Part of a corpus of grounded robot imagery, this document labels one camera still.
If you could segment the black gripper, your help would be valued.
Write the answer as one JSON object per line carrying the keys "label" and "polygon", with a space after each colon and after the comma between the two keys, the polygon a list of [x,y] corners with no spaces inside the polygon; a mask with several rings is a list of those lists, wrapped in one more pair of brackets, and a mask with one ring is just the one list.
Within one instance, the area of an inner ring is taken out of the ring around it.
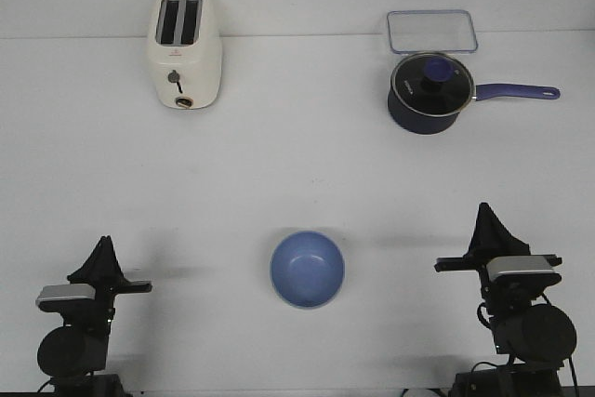
{"label": "black gripper", "polygon": [[[489,247],[500,257],[478,258]],[[555,268],[562,258],[553,254],[530,255],[529,244],[512,235],[486,203],[479,204],[467,257],[438,258],[437,272],[478,272],[487,312],[505,318],[526,310],[544,291],[562,280]]]}
{"label": "black gripper", "polygon": [[83,265],[67,276],[70,283],[95,283],[99,280],[103,249],[107,250],[106,269],[114,284],[87,285],[94,295],[69,299],[64,322],[70,325],[110,325],[115,315],[114,302],[118,295],[144,294],[152,291],[151,281],[128,281],[115,255],[112,237],[101,236]]}

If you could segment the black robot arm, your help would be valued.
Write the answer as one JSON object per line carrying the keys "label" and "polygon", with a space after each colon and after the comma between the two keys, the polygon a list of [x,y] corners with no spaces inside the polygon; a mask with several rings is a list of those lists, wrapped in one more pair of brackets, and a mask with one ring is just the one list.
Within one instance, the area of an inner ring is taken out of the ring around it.
{"label": "black robot arm", "polygon": [[121,378],[105,374],[114,302],[119,295],[152,291],[150,281],[126,279],[112,238],[104,235],[90,256],[62,285],[46,285],[36,307],[57,313],[62,325],[40,343],[36,359],[54,396],[127,396]]}
{"label": "black robot arm", "polygon": [[476,271],[482,302],[476,316],[492,334],[503,364],[479,362],[456,374],[452,396],[561,396],[558,372],[571,361],[577,333],[545,295],[562,277],[555,254],[534,255],[492,207],[481,203],[466,254],[438,258],[437,272]]}

